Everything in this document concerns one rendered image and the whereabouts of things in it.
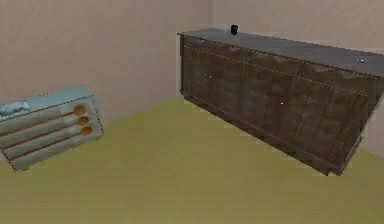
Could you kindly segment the dark brown wooden sideboard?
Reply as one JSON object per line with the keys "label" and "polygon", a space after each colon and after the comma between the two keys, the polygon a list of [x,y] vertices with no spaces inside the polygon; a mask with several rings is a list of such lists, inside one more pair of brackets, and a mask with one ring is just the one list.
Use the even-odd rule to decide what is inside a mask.
{"label": "dark brown wooden sideboard", "polygon": [[215,28],[179,37],[185,100],[325,175],[344,172],[384,97],[384,54]]}

